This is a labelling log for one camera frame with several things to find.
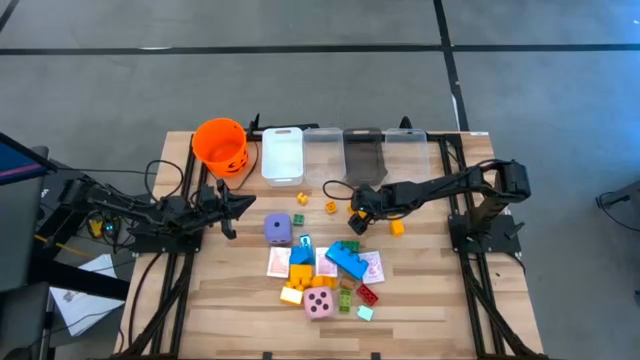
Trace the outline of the black equipment stand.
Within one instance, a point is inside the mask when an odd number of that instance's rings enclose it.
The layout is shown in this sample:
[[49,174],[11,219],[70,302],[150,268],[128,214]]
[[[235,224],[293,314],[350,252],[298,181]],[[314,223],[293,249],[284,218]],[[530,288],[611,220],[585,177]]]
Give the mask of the black equipment stand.
[[[44,146],[30,148],[47,159]],[[0,186],[0,359],[46,357],[51,286],[123,300],[129,283],[33,253],[44,177]]]

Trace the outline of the pink-backed card deck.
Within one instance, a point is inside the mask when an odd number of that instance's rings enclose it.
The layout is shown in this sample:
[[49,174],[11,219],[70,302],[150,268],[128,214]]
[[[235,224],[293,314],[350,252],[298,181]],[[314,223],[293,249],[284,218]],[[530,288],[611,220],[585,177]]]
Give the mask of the pink-backed card deck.
[[336,278],[338,268],[335,263],[326,257],[328,247],[317,247],[315,249],[315,275]]

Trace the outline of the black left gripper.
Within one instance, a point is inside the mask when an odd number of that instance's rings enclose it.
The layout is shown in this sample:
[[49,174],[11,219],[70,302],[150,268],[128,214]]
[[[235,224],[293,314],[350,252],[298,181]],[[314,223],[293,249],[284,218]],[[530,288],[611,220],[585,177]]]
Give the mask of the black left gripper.
[[254,202],[255,195],[233,195],[223,180],[217,180],[214,186],[202,185],[199,189],[197,205],[204,215],[208,226],[220,223],[223,235],[229,239],[237,237],[232,220],[238,220]]

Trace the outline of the large yellow toy brick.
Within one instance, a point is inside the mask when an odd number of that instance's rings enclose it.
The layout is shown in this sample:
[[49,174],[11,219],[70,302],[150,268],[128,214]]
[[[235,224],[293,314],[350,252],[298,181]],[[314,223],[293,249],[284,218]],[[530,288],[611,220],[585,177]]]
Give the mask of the large yellow toy brick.
[[313,269],[311,265],[292,264],[290,266],[289,280],[285,286],[299,291],[304,291],[311,286]]

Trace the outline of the pink foam die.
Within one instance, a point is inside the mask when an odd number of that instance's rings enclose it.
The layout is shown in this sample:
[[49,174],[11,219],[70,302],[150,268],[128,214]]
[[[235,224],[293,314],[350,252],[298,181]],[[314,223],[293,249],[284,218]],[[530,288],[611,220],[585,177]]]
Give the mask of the pink foam die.
[[310,319],[327,318],[334,313],[334,298],[329,287],[311,287],[303,292],[305,312]]

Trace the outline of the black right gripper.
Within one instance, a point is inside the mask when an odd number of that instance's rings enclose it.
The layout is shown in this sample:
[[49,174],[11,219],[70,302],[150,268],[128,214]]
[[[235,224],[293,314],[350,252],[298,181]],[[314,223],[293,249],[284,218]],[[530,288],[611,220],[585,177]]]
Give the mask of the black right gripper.
[[360,185],[353,191],[350,205],[354,212],[361,210],[367,213],[365,217],[352,215],[348,220],[348,225],[357,235],[367,230],[369,219],[381,220],[395,214],[386,203],[385,196],[369,185]]

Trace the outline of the red-backed card deck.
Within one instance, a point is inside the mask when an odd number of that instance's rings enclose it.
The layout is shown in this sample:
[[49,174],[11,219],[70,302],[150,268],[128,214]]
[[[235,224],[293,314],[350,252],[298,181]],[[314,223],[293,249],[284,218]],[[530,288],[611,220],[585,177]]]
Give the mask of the red-backed card deck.
[[267,276],[288,278],[290,271],[291,249],[288,247],[271,247],[267,265]]

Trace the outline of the white paper sheets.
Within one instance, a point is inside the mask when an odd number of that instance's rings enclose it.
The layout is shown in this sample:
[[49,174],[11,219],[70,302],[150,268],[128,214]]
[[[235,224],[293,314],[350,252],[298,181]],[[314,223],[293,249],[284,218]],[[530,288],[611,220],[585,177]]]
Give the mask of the white paper sheets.
[[[80,265],[79,268],[117,278],[116,269],[132,263],[133,260],[128,260],[115,264],[111,255],[103,254]],[[89,295],[58,287],[50,287],[49,291],[72,337],[81,335],[125,303],[124,300]]]

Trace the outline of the dark grey translucent bin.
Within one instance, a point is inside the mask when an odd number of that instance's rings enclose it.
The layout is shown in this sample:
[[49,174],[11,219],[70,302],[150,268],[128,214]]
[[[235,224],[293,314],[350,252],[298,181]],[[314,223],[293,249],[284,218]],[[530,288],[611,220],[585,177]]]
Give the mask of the dark grey translucent bin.
[[346,181],[354,186],[375,186],[387,175],[379,128],[355,128],[343,131]]

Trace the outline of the large blue toy brick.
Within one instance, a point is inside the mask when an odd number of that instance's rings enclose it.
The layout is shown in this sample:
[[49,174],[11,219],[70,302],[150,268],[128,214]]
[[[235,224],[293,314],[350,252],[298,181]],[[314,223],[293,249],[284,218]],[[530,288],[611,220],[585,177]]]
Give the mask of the large blue toy brick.
[[361,259],[357,253],[344,247],[340,242],[333,243],[326,251],[325,257],[357,280],[363,279],[369,267],[366,260]]

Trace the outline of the blue figure toy brick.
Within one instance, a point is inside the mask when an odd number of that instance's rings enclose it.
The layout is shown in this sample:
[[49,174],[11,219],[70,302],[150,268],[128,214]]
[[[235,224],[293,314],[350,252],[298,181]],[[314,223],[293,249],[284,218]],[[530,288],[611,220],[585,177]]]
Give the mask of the blue figure toy brick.
[[291,248],[289,262],[293,265],[314,265],[315,252],[311,236],[309,234],[299,237],[300,244]]

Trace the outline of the purple foam die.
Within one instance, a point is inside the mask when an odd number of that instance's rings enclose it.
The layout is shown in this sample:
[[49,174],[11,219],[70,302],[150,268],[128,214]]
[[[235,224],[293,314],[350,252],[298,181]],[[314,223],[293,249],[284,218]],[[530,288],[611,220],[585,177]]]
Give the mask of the purple foam die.
[[292,241],[291,217],[285,213],[269,214],[264,220],[264,236],[269,245],[286,245]]

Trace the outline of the dark blue monitor screen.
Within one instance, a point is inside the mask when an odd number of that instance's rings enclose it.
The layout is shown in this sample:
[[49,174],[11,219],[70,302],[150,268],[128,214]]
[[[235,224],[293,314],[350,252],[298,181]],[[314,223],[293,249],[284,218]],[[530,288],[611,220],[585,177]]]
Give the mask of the dark blue monitor screen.
[[0,186],[55,173],[58,167],[43,155],[0,132]]

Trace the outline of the red toy brick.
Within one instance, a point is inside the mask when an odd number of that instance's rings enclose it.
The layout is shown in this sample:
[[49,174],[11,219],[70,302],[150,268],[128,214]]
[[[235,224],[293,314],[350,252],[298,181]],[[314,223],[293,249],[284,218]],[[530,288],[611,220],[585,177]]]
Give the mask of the red toy brick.
[[379,300],[378,296],[365,284],[361,284],[356,289],[356,295],[363,301],[366,306],[369,307],[374,306]]

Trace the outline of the white pink-printed card deck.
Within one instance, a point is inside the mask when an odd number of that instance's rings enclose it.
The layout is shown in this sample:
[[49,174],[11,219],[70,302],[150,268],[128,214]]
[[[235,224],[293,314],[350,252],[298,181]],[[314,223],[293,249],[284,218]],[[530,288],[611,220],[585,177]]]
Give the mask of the white pink-printed card deck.
[[361,253],[359,257],[368,263],[367,270],[362,277],[364,284],[376,284],[385,281],[384,267],[379,251]]

